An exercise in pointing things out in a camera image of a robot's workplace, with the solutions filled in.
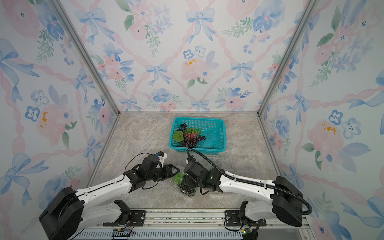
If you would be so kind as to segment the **clear plastic clamshell container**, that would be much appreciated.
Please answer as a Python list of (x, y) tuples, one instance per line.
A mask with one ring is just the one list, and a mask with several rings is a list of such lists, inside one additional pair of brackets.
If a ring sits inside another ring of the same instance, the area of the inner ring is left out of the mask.
[[(177, 166), (177, 168), (180, 169), (180, 172), (185, 173), (185, 172), (184, 172), (184, 167), (182, 167), (182, 166)], [(172, 181), (172, 185), (173, 185), (173, 187), (174, 187), (176, 190), (178, 190), (178, 191), (181, 193), (181, 191), (180, 191), (180, 187), (181, 187), (181, 185), (174, 184), (173, 181)]]

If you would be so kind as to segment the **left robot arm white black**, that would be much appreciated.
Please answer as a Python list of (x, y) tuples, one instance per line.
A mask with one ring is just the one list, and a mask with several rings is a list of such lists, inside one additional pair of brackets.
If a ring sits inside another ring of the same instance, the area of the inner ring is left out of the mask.
[(99, 224), (127, 226), (134, 219), (131, 209), (117, 197), (142, 189), (148, 181), (173, 178), (179, 168), (165, 164), (167, 154), (149, 154), (141, 164), (102, 184), (74, 190), (67, 187), (55, 196), (39, 217), (50, 240), (67, 240), (78, 231)]

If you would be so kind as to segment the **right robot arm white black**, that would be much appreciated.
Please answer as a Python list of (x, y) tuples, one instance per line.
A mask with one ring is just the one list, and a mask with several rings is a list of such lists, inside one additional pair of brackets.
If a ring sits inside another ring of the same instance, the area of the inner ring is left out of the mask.
[(292, 227), (302, 226), (302, 217), (313, 212), (312, 206), (303, 194), (284, 177), (275, 180), (258, 180), (237, 176), (219, 168), (207, 170), (198, 162), (189, 162), (184, 169), (185, 190), (199, 188), (202, 195), (207, 193), (232, 193), (258, 200), (256, 203), (243, 202), (239, 218), (256, 222), (276, 217)]

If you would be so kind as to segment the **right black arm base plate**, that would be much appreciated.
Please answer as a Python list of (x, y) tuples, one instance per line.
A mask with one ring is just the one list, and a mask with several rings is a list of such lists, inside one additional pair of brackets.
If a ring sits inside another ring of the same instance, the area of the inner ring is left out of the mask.
[(240, 216), (239, 210), (226, 210), (224, 211), (225, 221), (224, 226), (227, 228), (256, 228), (256, 227), (266, 227), (267, 223), (265, 219), (258, 221), (250, 220), (244, 216)]

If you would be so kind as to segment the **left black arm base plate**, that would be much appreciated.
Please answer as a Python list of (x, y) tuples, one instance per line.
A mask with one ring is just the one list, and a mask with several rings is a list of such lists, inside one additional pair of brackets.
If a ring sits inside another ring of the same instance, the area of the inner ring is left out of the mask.
[(146, 213), (145, 210), (130, 210), (129, 212), (122, 213), (113, 223), (103, 223), (103, 227), (142, 227)]

